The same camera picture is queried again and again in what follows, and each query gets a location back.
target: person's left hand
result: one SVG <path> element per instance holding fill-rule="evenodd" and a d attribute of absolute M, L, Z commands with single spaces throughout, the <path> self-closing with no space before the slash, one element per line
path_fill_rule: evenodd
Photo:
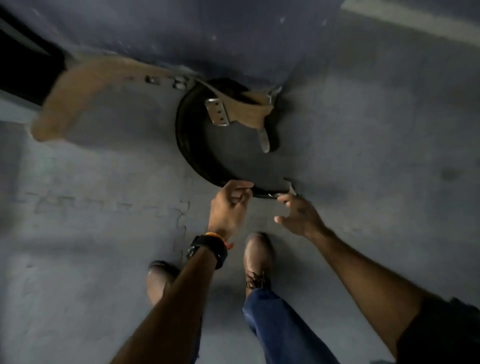
<path fill-rule="evenodd" d="M 229 181 L 212 200 L 207 232 L 228 240 L 241 226 L 252 197 L 253 182 Z"/>

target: shoe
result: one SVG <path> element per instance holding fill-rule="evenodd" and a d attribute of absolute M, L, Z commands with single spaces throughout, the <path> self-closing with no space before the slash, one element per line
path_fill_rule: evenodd
<path fill-rule="evenodd" d="M 270 273 L 274 264 L 275 252 L 264 233 L 254 232 L 247 237 L 243 267 L 247 279 L 247 297 L 253 289 L 271 289 Z"/>
<path fill-rule="evenodd" d="M 156 260 L 148 267 L 147 295 L 152 306 L 155 306 L 178 277 L 180 269 L 162 260 Z"/>

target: tan belt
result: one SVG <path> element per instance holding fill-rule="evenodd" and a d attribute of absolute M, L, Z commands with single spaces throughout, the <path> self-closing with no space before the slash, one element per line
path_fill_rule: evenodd
<path fill-rule="evenodd" d="M 258 105 L 237 101 L 205 81 L 162 67 L 120 56 L 101 56 L 81 63 L 60 75 L 43 104 L 31 132 L 35 140 L 44 142 L 62 138 L 71 124 L 85 109 L 93 96 L 115 81 L 146 77 L 195 80 L 208 87 L 222 101 L 228 118 L 257 130 L 263 129 L 264 119 L 273 105 L 267 105 L 267 95 L 248 91 L 244 95 Z"/>

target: blue jeans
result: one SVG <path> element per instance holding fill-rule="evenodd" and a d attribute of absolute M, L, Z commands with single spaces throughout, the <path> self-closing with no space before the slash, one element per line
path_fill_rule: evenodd
<path fill-rule="evenodd" d="M 264 349 L 266 364 L 338 364 L 324 342 L 272 291 L 253 290 L 245 301 L 243 314 Z M 192 364 L 199 349 L 200 333 Z"/>

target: person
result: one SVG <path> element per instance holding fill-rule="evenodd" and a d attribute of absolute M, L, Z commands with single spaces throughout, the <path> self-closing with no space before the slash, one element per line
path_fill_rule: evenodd
<path fill-rule="evenodd" d="M 202 314 L 216 268 L 241 226 L 253 183 L 229 181 L 212 200 L 205 235 L 195 238 L 182 271 L 156 261 L 147 275 L 153 309 L 112 360 L 125 363 L 194 363 Z M 327 228 L 311 203 L 282 195 L 290 209 L 275 222 L 312 242 L 338 275 L 360 311 L 398 363 L 480 362 L 480 314 L 450 302 L 363 256 Z M 299 315 L 272 291 L 274 252 L 268 237 L 247 239 L 245 319 L 260 341 L 267 364 L 338 363 Z"/>

